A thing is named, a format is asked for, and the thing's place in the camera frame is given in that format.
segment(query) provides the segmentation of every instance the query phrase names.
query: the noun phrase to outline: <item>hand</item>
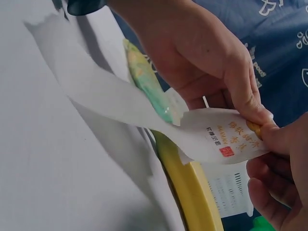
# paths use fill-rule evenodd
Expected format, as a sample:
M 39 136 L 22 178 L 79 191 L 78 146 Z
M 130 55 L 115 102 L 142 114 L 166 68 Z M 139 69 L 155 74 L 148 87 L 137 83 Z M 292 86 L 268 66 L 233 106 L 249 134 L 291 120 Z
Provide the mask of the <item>hand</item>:
M 166 82 L 190 109 L 233 108 L 259 124 L 272 119 L 260 102 L 246 47 L 191 0 L 109 0 L 134 29 Z
M 264 125 L 261 133 L 269 149 L 282 155 L 247 163 L 251 201 L 276 230 L 308 230 L 308 114 L 284 128 Z

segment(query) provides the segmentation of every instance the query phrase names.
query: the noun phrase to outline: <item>white table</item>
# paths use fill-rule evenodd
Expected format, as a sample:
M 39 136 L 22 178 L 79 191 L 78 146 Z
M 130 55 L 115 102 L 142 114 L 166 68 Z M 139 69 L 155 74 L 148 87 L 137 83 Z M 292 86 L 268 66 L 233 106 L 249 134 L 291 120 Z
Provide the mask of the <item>white table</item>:
M 24 25 L 50 13 L 51 0 L 0 1 L 0 230 L 183 230 L 147 138 L 110 120 L 95 137 L 62 92 Z M 121 32 L 101 17 L 89 17 L 98 44 L 126 78 Z

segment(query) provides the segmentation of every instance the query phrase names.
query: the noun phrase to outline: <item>red logo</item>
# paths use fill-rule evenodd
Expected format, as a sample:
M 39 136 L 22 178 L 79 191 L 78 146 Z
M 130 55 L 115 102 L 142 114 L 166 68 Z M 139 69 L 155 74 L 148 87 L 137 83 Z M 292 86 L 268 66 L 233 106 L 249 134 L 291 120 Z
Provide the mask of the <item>red logo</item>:
M 219 149 L 223 157 L 230 157 L 234 155 L 234 152 L 232 151 L 231 147 L 225 147 Z

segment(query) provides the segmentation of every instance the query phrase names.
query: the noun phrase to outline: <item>sleeve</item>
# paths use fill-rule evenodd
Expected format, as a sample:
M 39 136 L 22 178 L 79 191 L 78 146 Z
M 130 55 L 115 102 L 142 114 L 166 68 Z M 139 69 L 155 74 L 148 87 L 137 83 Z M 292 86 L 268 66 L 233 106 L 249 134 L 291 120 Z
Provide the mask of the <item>sleeve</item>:
M 73 16 L 82 16 L 95 12 L 106 4 L 107 0 L 68 0 L 67 12 Z

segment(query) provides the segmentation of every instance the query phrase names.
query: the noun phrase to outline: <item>blue shirt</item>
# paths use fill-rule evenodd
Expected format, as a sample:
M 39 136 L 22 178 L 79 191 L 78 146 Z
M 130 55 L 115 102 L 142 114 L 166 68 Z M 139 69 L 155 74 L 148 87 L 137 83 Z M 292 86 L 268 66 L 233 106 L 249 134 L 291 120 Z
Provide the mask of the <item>blue shirt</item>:
M 308 111 L 308 0 L 194 1 L 216 15 L 248 48 L 262 102 L 279 126 Z M 129 26 L 115 18 L 125 37 L 142 51 Z M 157 77 L 166 91 L 168 84 Z

